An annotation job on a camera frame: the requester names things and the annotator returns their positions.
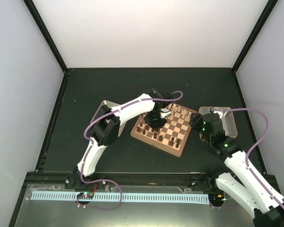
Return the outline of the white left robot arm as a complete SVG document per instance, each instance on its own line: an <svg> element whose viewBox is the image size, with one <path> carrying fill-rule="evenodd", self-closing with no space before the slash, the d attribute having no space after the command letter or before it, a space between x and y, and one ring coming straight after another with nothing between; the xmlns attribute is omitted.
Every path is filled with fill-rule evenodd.
<svg viewBox="0 0 284 227"><path fill-rule="evenodd" d="M173 94L170 92L162 95L155 89L148 89L127 103L113 107L107 105L100 107L95 119L84 131L84 137L89 144L83 158L77 164L80 173L76 176L75 183L82 189L91 186L91 175L94 174L101 155L119 137L123 124L138 115L146 114L144 117L146 125L159 130L171 114L171 111L163 112L163 109L174 101Z"/></svg>

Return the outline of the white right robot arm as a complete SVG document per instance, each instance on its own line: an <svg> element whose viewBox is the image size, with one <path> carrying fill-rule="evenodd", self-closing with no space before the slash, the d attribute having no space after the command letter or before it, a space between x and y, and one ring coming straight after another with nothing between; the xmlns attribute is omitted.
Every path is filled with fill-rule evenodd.
<svg viewBox="0 0 284 227"><path fill-rule="evenodd" d="M215 171L206 178L207 188L230 195L251 216L254 226L284 227L284 196L254 167L236 140L226 135L219 115L196 114L189 125L201 135L206 149L236 175Z"/></svg>

